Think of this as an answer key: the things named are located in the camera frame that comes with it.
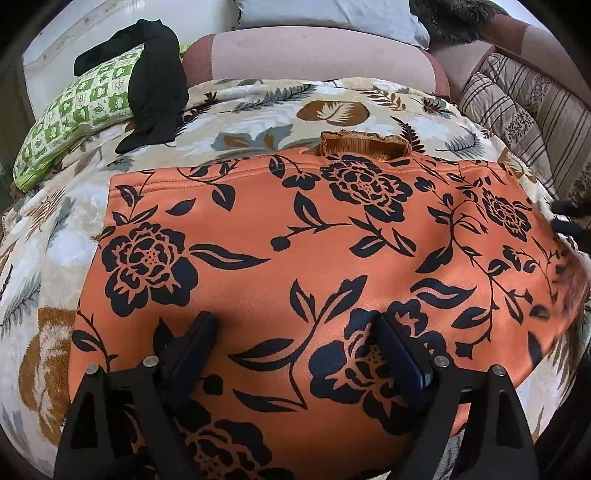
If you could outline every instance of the sofa armrest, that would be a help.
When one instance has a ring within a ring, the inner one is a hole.
[[[443,66],[449,81],[450,97],[454,102],[459,102],[472,74],[495,50],[494,45],[481,40],[458,45],[431,46],[429,53]]]

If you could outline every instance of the black leaf print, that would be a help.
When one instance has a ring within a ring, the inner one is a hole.
[[[84,330],[74,330],[72,332],[72,343],[74,346],[83,352],[96,352],[96,346],[99,346],[99,341],[90,333]]]
[[[281,412],[281,411],[297,411],[294,408],[281,405],[281,403],[289,404],[284,398],[275,397],[260,397],[258,395],[250,395],[238,390],[234,390],[236,398],[251,410],[260,411],[263,413]]]
[[[174,335],[168,328],[168,325],[164,323],[162,318],[158,318],[158,325],[154,330],[154,335],[152,336],[152,349],[154,350],[154,355],[160,356],[166,350],[166,347],[174,340]]]
[[[530,293],[530,291],[529,291],[527,288],[525,289],[525,293],[523,294],[523,298],[524,298],[524,300],[525,300],[527,303],[529,303],[530,305],[532,305],[532,304],[533,304],[533,302],[534,302],[534,299],[533,299],[533,297],[531,296],[531,293]]]
[[[269,159],[269,171],[278,179],[285,175],[285,162],[279,155],[273,155]]]
[[[195,199],[182,200],[181,202],[178,202],[174,207],[166,210],[166,213],[174,216],[185,215],[186,213],[189,213],[191,211],[193,205],[195,205]]]
[[[319,226],[324,225],[324,222],[318,215],[318,210],[314,202],[300,192],[295,194],[294,212],[298,218],[306,225]]]
[[[511,262],[513,264],[513,267],[517,271],[521,271],[521,260],[515,252],[515,249],[513,249],[509,245],[503,245],[503,257],[505,257],[509,262]]]
[[[466,181],[465,178],[460,177],[459,175],[457,175],[456,173],[446,173],[446,176],[453,181],[456,181],[458,183],[464,183]]]
[[[490,312],[481,307],[468,307],[452,323],[452,328],[474,328],[488,320]]]
[[[212,267],[221,270],[241,270],[255,267],[270,260],[270,258],[257,258],[251,255],[235,254],[223,247],[212,244],[197,244],[189,248],[191,255],[200,258]]]
[[[446,193],[443,195],[443,203],[449,208],[453,206],[453,196],[451,193]]]
[[[428,212],[431,214],[433,218],[435,218],[435,223],[441,223],[443,225],[451,225],[452,223],[452,216],[447,212],[442,212],[441,210],[437,210],[433,207],[427,207]]]
[[[290,305],[294,312],[298,314],[306,323],[316,319],[316,303],[314,296],[306,296],[296,280],[293,282],[290,290]]]
[[[78,350],[81,350],[83,352],[96,352],[98,348],[98,350],[100,350],[103,356],[105,357],[106,371],[110,372],[111,362],[114,359],[116,359],[119,355],[107,353],[105,344],[103,343],[103,340],[100,337],[100,333],[95,327],[94,314],[90,315],[90,318],[84,315],[84,313],[82,313],[81,310],[78,310],[76,314],[78,314],[86,322],[86,324],[92,329],[96,336],[91,335],[90,333],[85,332],[84,330],[74,330],[72,332],[72,343],[74,343]],[[97,348],[94,348],[92,345],[90,345],[90,343],[96,345]]]
[[[129,220],[129,222],[130,223],[141,223],[141,222],[145,222],[153,214],[155,214],[157,210],[158,210],[158,205],[154,205],[152,208],[150,208],[148,210],[144,210],[143,212],[140,212],[137,215],[135,215],[131,220]]]
[[[127,223],[129,222],[127,220],[127,217],[123,215],[123,213],[119,212],[113,212],[113,220],[115,221],[117,226],[127,225]]]
[[[471,343],[456,342],[456,355],[460,358],[469,358],[472,360],[472,349],[474,345]]]
[[[417,251],[417,244],[415,244],[415,242],[413,242],[410,238],[408,238],[404,235],[400,235],[400,233],[398,233],[394,229],[394,227],[392,227],[392,233],[394,234],[394,239],[396,240],[396,243],[398,244],[398,248],[395,248],[395,250],[399,254],[405,255],[406,257],[413,257],[414,255],[408,250],[411,250],[412,252],[416,252]]]
[[[505,270],[509,270],[509,265],[498,258],[491,260],[488,264],[488,276],[490,277],[501,275]]]
[[[101,240],[104,240],[105,238],[113,235],[113,233],[115,233],[115,227],[110,225],[110,226],[106,226],[104,228],[104,230],[100,233],[100,237],[99,237],[99,242]]]
[[[460,222],[457,223],[457,225],[461,226],[462,228],[465,228],[469,232],[472,232],[476,235],[480,235],[478,228],[476,228],[474,225],[472,225],[470,222],[468,222],[466,220],[461,220]]]
[[[535,260],[529,259],[523,265],[523,271],[526,272],[526,273],[533,273],[534,270],[535,270],[535,266],[536,266]]]
[[[530,317],[535,317],[538,320],[550,320],[550,312],[543,305],[534,305],[530,310]]]
[[[441,174],[437,170],[433,170],[429,165],[425,165],[423,163],[417,163],[419,167],[421,167],[425,172],[427,172],[432,177],[441,180],[443,183],[447,184],[447,180],[441,176]]]
[[[386,246],[386,242],[377,236],[364,236],[359,242],[350,247],[349,250],[359,258],[371,257],[374,253],[377,253],[383,247]]]
[[[413,151],[417,153],[425,153],[425,146],[421,144],[421,139],[418,137],[414,128],[402,120],[396,118],[395,116],[391,118],[400,125],[400,128],[402,129],[400,136],[410,143]]]
[[[426,289],[439,293],[439,296],[434,295]],[[417,297],[425,303],[437,307],[438,309],[452,309],[470,298],[476,290],[476,287],[471,290],[465,290],[460,287],[445,285],[445,283],[442,283],[436,278],[424,278],[410,288],[411,293],[414,293],[417,290],[421,290],[417,293]]]
[[[355,305],[357,300],[359,300],[361,292],[363,292],[363,288],[365,288],[367,279],[367,275],[363,275],[361,277],[357,277],[354,280],[344,280],[339,287],[339,291],[337,293],[333,293],[326,300],[324,307],[322,307],[322,310],[320,311],[319,318],[322,318],[331,307],[332,309],[327,315],[324,323],[329,323],[337,315],[349,310],[353,305]]]
[[[507,310],[509,310],[511,318],[521,325],[523,322],[523,311],[515,299],[515,290],[511,290],[508,292],[508,295],[505,295],[505,305],[507,305]]]
[[[262,358],[264,356],[274,355],[277,352],[281,352],[293,343],[291,338],[271,338],[264,342],[255,345],[254,347],[232,355],[232,359],[236,358]]]
[[[438,248],[427,255],[425,261],[420,267],[416,269],[416,273],[434,272],[442,265],[447,265],[450,261],[452,261],[452,257],[453,248],[451,244],[447,245],[446,247]]]
[[[223,380],[219,375],[208,375],[203,379],[203,391],[208,395],[223,395]]]
[[[212,192],[212,199],[220,207],[225,208],[228,212],[232,211],[234,201],[236,200],[236,190],[231,185],[214,184],[214,191]]]
[[[482,255],[480,253],[478,253],[476,250],[474,250],[472,247],[470,247],[469,245],[463,245],[462,246],[462,251],[468,255],[468,257],[474,258],[474,257],[481,257]]]
[[[375,233],[376,235],[378,234],[378,229],[376,227],[374,227],[373,224],[371,224],[370,222],[365,223],[365,222],[362,222],[361,220],[357,220],[356,218],[353,218],[353,217],[349,217],[349,219],[353,222],[353,224],[355,226],[358,226],[359,228],[361,228],[361,230],[365,230],[366,232],[372,232],[372,233]]]
[[[534,364],[534,368],[542,361],[542,347],[538,339],[531,332],[527,332],[527,349],[530,353],[531,362]]]
[[[244,352],[231,353],[228,357],[238,365],[242,365],[250,370],[257,372],[271,372],[286,366],[290,361],[290,356],[286,355],[278,360],[266,362],[257,362],[253,361],[253,359],[263,359],[267,356],[275,355],[289,347],[292,343],[293,340],[289,338],[271,338],[245,350]]]
[[[468,200],[471,200],[473,202],[477,202],[478,201],[478,197],[476,196],[476,193],[474,193],[471,190],[464,190],[462,192],[462,195],[464,195],[464,197],[466,197]]]
[[[135,187],[131,185],[115,185],[115,188],[119,190],[121,194],[121,198],[125,200],[128,207],[133,207],[139,200],[141,200],[141,196],[138,194]]]
[[[204,165],[203,167],[191,167],[189,169],[189,177],[192,179],[198,179],[200,177],[204,177],[209,172],[210,165]]]

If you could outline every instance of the striped cushion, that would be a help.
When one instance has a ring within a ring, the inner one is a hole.
[[[460,110],[499,136],[553,196],[591,191],[591,112],[548,77],[493,53],[468,81]]]

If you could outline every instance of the green patterned pillow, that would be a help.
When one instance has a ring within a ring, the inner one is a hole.
[[[41,181],[53,160],[81,137],[133,116],[127,101],[131,70],[141,44],[101,63],[72,82],[29,131],[12,171],[23,192]]]

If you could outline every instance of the pink cushion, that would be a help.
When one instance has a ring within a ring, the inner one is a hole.
[[[207,35],[183,58],[188,86],[223,78],[370,77],[449,95],[437,60],[417,47],[338,28],[262,27]]]

